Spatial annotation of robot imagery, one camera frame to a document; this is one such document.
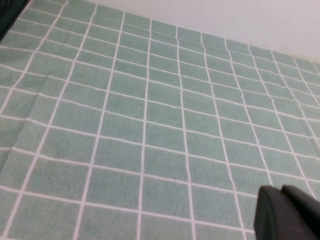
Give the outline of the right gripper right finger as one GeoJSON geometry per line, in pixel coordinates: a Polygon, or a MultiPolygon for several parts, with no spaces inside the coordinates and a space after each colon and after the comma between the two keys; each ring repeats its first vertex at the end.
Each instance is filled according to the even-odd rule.
{"type": "Polygon", "coordinates": [[[293,185],[283,185],[281,191],[289,198],[311,232],[320,239],[320,202],[293,185]]]}

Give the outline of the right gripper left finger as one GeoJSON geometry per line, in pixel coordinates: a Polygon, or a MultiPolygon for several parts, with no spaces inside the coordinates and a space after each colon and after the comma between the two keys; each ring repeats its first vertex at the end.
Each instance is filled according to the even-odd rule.
{"type": "Polygon", "coordinates": [[[286,203],[286,197],[279,189],[267,185],[259,188],[253,223],[257,240],[285,238],[281,231],[284,225],[281,221],[287,210],[286,203]]]}

